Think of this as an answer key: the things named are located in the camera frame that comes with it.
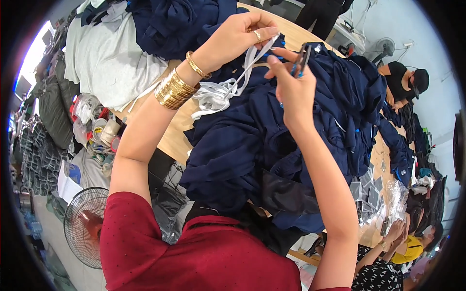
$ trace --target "wristwatch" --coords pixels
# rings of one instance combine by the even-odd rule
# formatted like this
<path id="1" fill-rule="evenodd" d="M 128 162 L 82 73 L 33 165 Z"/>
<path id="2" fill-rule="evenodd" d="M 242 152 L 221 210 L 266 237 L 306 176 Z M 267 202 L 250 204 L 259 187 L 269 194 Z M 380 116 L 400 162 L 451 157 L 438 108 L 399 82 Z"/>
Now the wristwatch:
<path id="1" fill-rule="evenodd" d="M 387 247 L 387 243 L 385 241 L 383 241 L 383 240 L 381 240 L 378 244 L 381 245 L 382 248 L 384 248 L 384 249 Z"/>

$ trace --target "yellow shirt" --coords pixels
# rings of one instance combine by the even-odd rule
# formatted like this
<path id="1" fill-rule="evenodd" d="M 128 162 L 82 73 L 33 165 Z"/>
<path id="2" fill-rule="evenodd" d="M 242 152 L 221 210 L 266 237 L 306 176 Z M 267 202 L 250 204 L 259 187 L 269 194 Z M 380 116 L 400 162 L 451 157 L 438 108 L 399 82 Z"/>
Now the yellow shirt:
<path id="1" fill-rule="evenodd" d="M 406 250 L 406 253 L 404 255 L 395 253 L 391 258 L 391 261 L 393 263 L 404 264 L 410 261 L 414 261 L 424 252 L 424 247 L 422 246 L 421 242 L 417 239 L 417 237 L 408 235 L 406 243 L 408 244 L 408 249 Z"/>

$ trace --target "gold bangle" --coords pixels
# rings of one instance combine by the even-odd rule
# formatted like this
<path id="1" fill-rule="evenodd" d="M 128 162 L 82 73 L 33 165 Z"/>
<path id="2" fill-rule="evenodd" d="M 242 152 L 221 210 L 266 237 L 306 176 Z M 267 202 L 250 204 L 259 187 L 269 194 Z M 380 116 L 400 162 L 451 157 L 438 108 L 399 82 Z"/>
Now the gold bangle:
<path id="1" fill-rule="evenodd" d="M 203 79 L 210 79 L 212 78 L 212 73 L 204 73 L 198 66 L 196 66 L 196 64 L 194 63 L 194 61 L 192 60 L 191 58 L 191 54 L 192 54 L 192 51 L 189 51 L 186 53 L 186 59 L 188 60 L 188 63 L 189 65 L 191 66 L 191 68 L 199 74 L 199 76 L 201 76 Z"/>
<path id="2" fill-rule="evenodd" d="M 381 245 L 383 249 L 387 247 L 387 243 L 384 240 L 381 240 L 378 244 Z"/>
<path id="3" fill-rule="evenodd" d="M 155 87 L 154 95 L 160 105 L 171 110 L 177 110 L 188 101 L 199 88 L 199 83 L 197 83 L 195 87 L 186 84 L 180 79 L 176 69 L 173 69 L 168 76 Z"/>

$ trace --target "fan grille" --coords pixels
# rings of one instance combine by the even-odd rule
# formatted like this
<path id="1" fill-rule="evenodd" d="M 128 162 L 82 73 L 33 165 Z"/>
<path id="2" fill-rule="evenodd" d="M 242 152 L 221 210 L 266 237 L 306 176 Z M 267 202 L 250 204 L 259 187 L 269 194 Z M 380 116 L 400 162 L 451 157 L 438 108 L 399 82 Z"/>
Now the fan grille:
<path id="1" fill-rule="evenodd" d="M 100 248 L 96 237 L 86 228 L 89 213 L 93 218 L 103 219 L 109 191 L 92 187 L 79 192 L 66 208 L 63 228 L 68 245 L 76 257 L 85 265 L 101 269 Z"/>

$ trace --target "red shirt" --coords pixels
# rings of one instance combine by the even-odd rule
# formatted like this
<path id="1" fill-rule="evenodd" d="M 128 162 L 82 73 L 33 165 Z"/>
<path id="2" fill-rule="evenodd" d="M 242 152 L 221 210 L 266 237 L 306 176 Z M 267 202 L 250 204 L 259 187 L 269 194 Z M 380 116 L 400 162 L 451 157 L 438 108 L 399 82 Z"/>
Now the red shirt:
<path id="1" fill-rule="evenodd" d="M 301 290 L 296 264 L 267 249 L 220 216 L 186 223 L 178 242 L 162 241 L 152 208 L 139 195 L 118 192 L 107 201 L 100 256 L 108 290 Z"/>

